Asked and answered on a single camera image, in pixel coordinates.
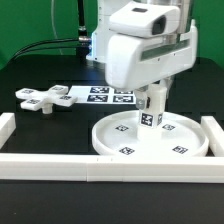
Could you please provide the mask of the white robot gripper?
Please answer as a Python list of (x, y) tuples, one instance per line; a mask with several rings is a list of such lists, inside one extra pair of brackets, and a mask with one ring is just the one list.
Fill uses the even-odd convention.
[(190, 31), (180, 36), (178, 44), (163, 45), (163, 37), (143, 39), (115, 34), (108, 44), (105, 80), (114, 89), (136, 89), (136, 107), (148, 109), (150, 97), (148, 88), (143, 86), (165, 78), (164, 84), (170, 88), (172, 75), (193, 67), (197, 39), (195, 21), (191, 22)]

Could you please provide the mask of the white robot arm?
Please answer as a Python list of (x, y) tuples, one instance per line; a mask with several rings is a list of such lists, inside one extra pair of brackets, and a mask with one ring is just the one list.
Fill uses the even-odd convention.
[(148, 106), (154, 82), (168, 88), (172, 76), (193, 66), (198, 31), (193, 0), (97, 0), (98, 25), (87, 60), (105, 67), (109, 86), (134, 91)]

